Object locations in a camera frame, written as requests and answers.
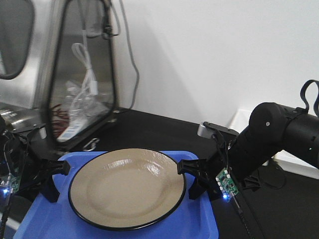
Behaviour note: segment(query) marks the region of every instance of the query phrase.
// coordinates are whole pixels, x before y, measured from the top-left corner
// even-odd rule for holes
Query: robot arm
[[[309,104],[305,98],[311,83],[316,83],[319,88],[319,82],[315,80],[307,81],[302,87],[301,98],[306,104],[305,109],[261,103],[253,110],[249,125],[239,135],[204,122],[198,134],[214,139],[217,152],[210,159],[196,162],[182,160],[178,164],[178,173],[187,172],[196,177],[190,197],[195,199],[207,190],[211,192],[212,200],[220,198],[222,194],[215,178],[224,168],[236,181],[242,182],[281,150],[319,168],[319,96],[314,104],[317,117],[308,114]]]

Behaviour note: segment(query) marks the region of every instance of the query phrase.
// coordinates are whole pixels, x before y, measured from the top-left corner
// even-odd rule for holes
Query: circuit board
[[[232,197],[238,194],[238,189],[226,168],[223,168],[216,176],[216,181],[220,191],[223,194],[223,198],[227,202],[229,202]]]

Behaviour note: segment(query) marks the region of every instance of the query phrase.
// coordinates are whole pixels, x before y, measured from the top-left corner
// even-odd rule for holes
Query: plate
[[[186,190],[184,175],[167,155],[128,148],[86,163],[69,187],[69,202],[86,222],[107,230],[146,227],[171,214]]]

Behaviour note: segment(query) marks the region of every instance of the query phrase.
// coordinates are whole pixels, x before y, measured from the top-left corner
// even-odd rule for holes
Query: black clamp
[[[55,174],[68,175],[69,171],[70,164],[67,161],[41,159],[41,165],[37,176],[31,181],[21,184],[17,194],[31,188],[34,185],[40,184],[40,192],[42,195],[49,202],[55,203],[57,202],[60,193],[54,185],[52,176]]]

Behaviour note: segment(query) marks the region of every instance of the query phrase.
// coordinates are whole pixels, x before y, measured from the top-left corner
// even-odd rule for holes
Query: black table
[[[186,150],[199,158],[207,158],[214,151],[214,142],[197,136],[198,125],[151,115],[138,111],[118,114],[117,123],[101,129],[73,151],[82,151],[90,139],[98,137],[95,151],[111,151],[121,148],[140,147],[153,150]],[[280,184],[278,171],[261,167],[264,180]],[[286,173],[287,184],[280,190],[262,187],[257,192],[245,191],[251,208],[270,239],[317,239],[319,238],[319,181]],[[247,204],[242,206],[256,238],[262,238],[258,225]],[[212,202],[221,239],[248,238],[244,226],[230,203],[222,199]]]

